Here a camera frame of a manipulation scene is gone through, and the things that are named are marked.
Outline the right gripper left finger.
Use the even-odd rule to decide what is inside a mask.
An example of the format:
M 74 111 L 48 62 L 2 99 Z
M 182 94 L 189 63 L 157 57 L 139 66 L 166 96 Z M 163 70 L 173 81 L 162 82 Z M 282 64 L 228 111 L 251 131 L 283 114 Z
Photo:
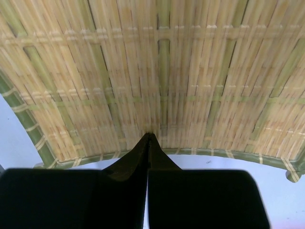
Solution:
M 103 170 L 10 168 L 0 177 L 3 229 L 141 229 L 149 134 Z

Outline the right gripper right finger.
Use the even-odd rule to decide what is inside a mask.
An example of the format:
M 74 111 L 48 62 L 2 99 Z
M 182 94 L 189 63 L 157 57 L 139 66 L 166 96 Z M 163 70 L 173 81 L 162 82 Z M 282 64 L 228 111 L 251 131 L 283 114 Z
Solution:
M 268 229 L 258 186 L 244 170 L 183 170 L 149 135 L 148 218 L 152 229 Z

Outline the bamboo woven mat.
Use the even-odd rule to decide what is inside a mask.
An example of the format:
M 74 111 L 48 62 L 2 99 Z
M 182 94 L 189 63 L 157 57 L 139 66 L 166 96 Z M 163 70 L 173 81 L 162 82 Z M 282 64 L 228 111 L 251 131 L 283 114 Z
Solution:
M 167 154 L 305 173 L 302 0 L 3 0 L 0 93 L 42 168 Z

